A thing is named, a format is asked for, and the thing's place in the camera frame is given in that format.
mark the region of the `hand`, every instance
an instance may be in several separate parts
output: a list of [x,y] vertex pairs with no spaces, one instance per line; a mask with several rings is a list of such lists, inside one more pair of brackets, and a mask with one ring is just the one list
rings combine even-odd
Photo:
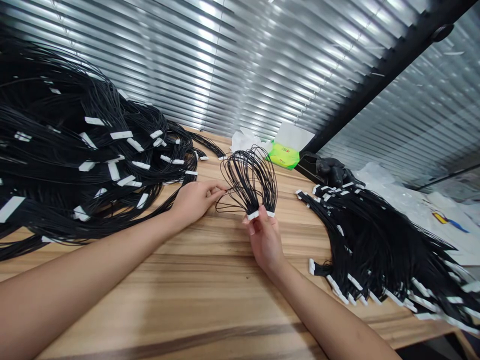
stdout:
[[277,218],[269,217],[262,205],[258,209],[258,217],[249,221],[245,216],[242,224],[250,236],[251,249],[257,264],[267,274],[275,272],[286,261]]
[[180,188],[169,212],[186,228],[200,219],[227,189],[219,180],[189,182]]

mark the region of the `forearm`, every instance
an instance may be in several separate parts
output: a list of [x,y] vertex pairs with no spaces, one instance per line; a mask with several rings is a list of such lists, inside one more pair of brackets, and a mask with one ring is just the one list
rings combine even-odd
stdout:
[[0,354],[33,358],[181,229],[167,211],[0,283]]
[[329,359],[399,359],[375,331],[287,261],[267,274]]

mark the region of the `window blind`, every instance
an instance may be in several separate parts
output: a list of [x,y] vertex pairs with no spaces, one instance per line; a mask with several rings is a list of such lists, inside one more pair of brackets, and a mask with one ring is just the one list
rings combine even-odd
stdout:
[[480,163],[479,14],[476,3],[319,154],[352,169],[381,163],[412,186]]
[[320,131],[428,0],[3,0],[16,35],[69,50],[181,124]]

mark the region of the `wire bundle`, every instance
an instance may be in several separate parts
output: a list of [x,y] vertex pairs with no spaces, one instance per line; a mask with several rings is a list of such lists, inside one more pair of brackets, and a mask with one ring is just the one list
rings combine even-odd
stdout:
[[199,133],[196,132],[188,132],[189,135],[193,140],[195,140],[197,143],[202,144],[204,147],[209,149],[210,151],[214,152],[215,155],[218,157],[218,160],[224,160],[226,158],[226,155],[224,151],[217,146],[211,139],[208,137],[205,137],[203,135],[200,135]]
[[324,223],[332,258],[322,265],[310,259],[309,271],[326,277],[345,304],[391,298],[419,319],[480,334],[472,320],[480,318],[480,282],[448,254],[457,249],[362,185],[317,185],[313,193],[316,199],[301,190],[297,196]]
[[0,67],[0,239],[33,233],[0,242],[0,261],[138,224],[172,206],[177,191],[140,217],[163,186],[196,180],[207,156],[194,133],[130,100],[94,65],[4,36]]
[[246,212],[248,219],[252,220],[259,215],[260,197],[267,214],[275,216],[277,178],[273,163],[265,159],[270,159],[268,152],[256,145],[224,158],[220,169],[230,186],[224,196],[229,196],[233,204],[217,202],[218,212]]

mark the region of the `wood grain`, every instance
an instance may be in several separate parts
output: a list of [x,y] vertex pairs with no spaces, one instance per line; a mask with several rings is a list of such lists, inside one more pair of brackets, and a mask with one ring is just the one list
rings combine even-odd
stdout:
[[[209,136],[229,151],[229,139]],[[222,179],[220,161],[205,152],[210,160],[200,161],[198,180]],[[308,274],[308,258],[319,263],[330,258],[327,233],[294,194],[298,189],[311,192],[314,184],[296,171],[278,166],[275,171],[279,191],[275,213],[284,252],[297,269],[331,294],[323,278]],[[164,188],[155,204],[177,187]],[[211,208],[161,246],[38,358],[325,359],[256,265],[241,219],[240,213],[217,213]],[[6,240],[27,234],[21,229]],[[0,281],[74,250],[49,244],[2,262]],[[452,331],[445,322],[416,320],[390,299],[383,305],[370,302],[368,307],[348,308],[394,348]]]

